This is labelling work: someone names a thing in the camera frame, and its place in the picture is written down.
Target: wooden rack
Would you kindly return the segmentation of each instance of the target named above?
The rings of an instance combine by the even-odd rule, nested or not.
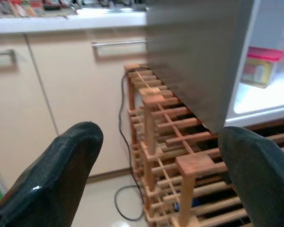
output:
[[[143,65],[127,65],[125,70],[130,71],[133,170],[144,188],[149,225],[252,226],[228,178],[218,134],[208,131],[151,70]],[[136,91],[143,106],[135,106]],[[249,129],[284,151],[284,119]]]

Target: cabinet handle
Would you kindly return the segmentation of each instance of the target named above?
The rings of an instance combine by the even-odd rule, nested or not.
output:
[[[12,58],[14,58],[15,52],[14,52],[14,50],[0,51],[0,55],[9,55]]]
[[[116,46],[125,44],[145,44],[146,40],[132,40],[132,41],[120,41],[120,42],[109,42],[109,43],[91,43],[93,48],[104,47],[104,46]]]

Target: tiled floor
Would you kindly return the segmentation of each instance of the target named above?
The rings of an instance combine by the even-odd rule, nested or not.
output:
[[[87,184],[72,227],[147,227],[144,218],[137,222],[125,220],[114,205],[115,192],[122,186],[133,184],[130,175]],[[142,211],[141,199],[133,188],[120,192],[118,205],[131,218],[139,216]]]

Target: electrical cord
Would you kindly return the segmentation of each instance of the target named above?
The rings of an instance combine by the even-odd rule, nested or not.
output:
[[[138,221],[138,220],[140,220],[140,219],[143,217],[143,215],[144,215],[144,212],[143,212],[143,210],[142,210],[142,212],[141,212],[141,214],[140,214],[139,217],[137,217],[137,218],[129,218],[129,217],[125,216],[125,215],[120,211],[120,209],[119,209],[119,207],[118,207],[118,204],[117,204],[117,197],[118,197],[118,194],[119,194],[121,191],[123,191],[124,189],[127,189],[127,188],[135,188],[135,187],[138,188],[139,193],[140,193],[140,196],[141,196],[142,203],[144,204],[144,199],[143,199],[142,191],[141,191],[141,189],[140,189],[140,187],[139,187],[139,185],[138,185],[137,180],[135,179],[135,177],[134,177],[134,175],[133,175],[132,154],[131,154],[130,146],[129,146],[128,142],[127,142],[126,137],[124,136],[124,134],[123,134],[123,132],[122,132],[122,127],[121,127],[121,126],[122,126],[121,114],[122,114],[123,107],[124,107],[124,79],[127,77],[127,75],[128,75],[129,72],[135,72],[135,71],[138,70],[138,69],[148,69],[148,68],[131,69],[131,70],[127,71],[127,72],[123,75],[123,77],[122,77],[122,80],[121,80],[122,99],[121,99],[121,105],[120,105],[120,110],[119,110],[119,132],[120,132],[120,134],[121,134],[121,136],[122,136],[122,138],[123,138],[123,140],[124,140],[124,142],[125,142],[125,144],[126,144],[126,146],[127,146],[127,150],[128,150],[128,154],[129,154],[129,167],[130,167],[131,175],[132,175],[132,177],[133,177],[133,180],[134,180],[134,182],[135,182],[135,185],[128,185],[128,186],[124,186],[124,187],[118,189],[118,190],[116,191],[116,193],[115,193],[115,196],[114,196],[114,203],[115,203],[115,208],[117,209],[118,213],[119,213],[124,219],[129,220],[129,221]]]

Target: cabinet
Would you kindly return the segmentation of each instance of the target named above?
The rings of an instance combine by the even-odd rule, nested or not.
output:
[[[123,65],[146,61],[144,44],[93,49],[91,43],[144,38],[143,28],[28,36],[58,132],[81,121],[93,121],[104,133],[103,147],[91,175],[129,166],[127,148],[118,131]],[[127,100],[124,103],[123,128],[129,133]]]
[[[0,53],[0,181],[8,189],[56,133],[25,37],[0,36]]]

